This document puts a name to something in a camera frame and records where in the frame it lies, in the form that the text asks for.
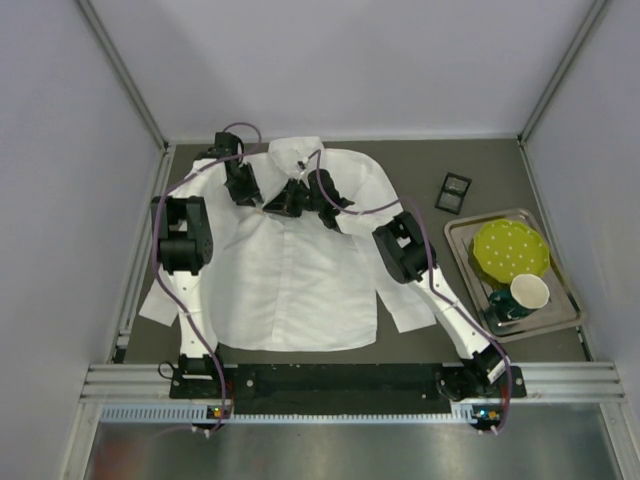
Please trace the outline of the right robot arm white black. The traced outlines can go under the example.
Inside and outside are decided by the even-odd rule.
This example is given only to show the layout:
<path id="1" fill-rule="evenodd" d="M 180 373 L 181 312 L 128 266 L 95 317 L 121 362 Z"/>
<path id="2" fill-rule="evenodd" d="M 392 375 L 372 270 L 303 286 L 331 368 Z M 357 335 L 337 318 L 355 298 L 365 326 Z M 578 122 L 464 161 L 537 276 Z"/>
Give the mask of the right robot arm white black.
<path id="1" fill-rule="evenodd" d="M 398 204 L 395 200 L 358 210 L 353 201 L 341 196 L 329 172 L 317 168 L 306 181 L 287 181 L 263 209 L 290 218 L 314 212 L 331 230 L 373 241 L 375 256 L 387 274 L 396 283 L 408 286 L 432 309 L 456 348 L 470 387 L 481 396 L 496 393 L 509 401 L 513 372 L 508 355 L 472 318 L 449 286 L 421 220 L 407 210 L 388 220 L 382 217 Z"/>

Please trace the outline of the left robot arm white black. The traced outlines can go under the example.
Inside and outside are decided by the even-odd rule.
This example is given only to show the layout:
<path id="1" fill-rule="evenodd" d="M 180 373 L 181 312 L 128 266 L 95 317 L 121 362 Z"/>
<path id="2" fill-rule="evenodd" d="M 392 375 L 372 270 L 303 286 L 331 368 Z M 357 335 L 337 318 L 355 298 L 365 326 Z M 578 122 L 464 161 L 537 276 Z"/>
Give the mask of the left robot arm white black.
<path id="1" fill-rule="evenodd" d="M 213 146 L 204 152 L 201 157 L 205 162 L 203 166 L 195 168 L 152 200 L 151 261 L 156 275 L 162 271 L 169 275 L 186 272 L 196 277 L 213 258 L 214 241 L 205 199 L 197 195 L 177 197 L 174 195 L 176 190 L 222 164 L 226 172 L 224 186 L 233 202 L 239 206 L 255 207 L 263 201 L 253 169 L 244 161 L 248 154 L 243 141 L 227 126 L 215 134 Z M 193 334 L 195 345 L 203 349 L 201 353 L 182 353 L 179 356 L 177 365 L 172 368 L 172 387 L 180 394 L 194 389 L 209 396 L 224 396 L 226 380 L 216 349 L 196 325 L 195 314 L 189 311 L 184 301 L 171 292 L 161 278 L 157 281 L 186 320 L 187 327 L 183 331 Z"/>

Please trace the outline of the white button-up shirt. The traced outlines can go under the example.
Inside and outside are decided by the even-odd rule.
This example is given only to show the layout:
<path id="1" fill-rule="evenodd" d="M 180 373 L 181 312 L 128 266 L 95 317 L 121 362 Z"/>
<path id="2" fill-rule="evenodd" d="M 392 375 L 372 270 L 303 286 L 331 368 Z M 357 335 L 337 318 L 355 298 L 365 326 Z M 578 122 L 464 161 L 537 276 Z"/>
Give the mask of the white button-up shirt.
<path id="1" fill-rule="evenodd" d="M 300 175 L 296 162 L 303 158 L 309 169 Z M 358 210 L 397 200 L 374 159 L 327 148 L 317 137 L 275 140 L 248 162 L 265 200 L 316 168 L 327 170 L 341 196 Z M 238 206 L 225 181 L 225 169 L 217 165 L 176 190 L 180 197 L 205 199 L 214 253 L 196 277 L 185 272 L 159 277 L 195 314 L 211 345 L 279 352 L 356 349 L 375 342 L 380 307 L 402 333 L 435 323 L 418 294 L 387 274 L 373 241 L 331 230 L 313 212 L 286 218 Z M 140 314 L 187 327 L 157 280 Z"/>

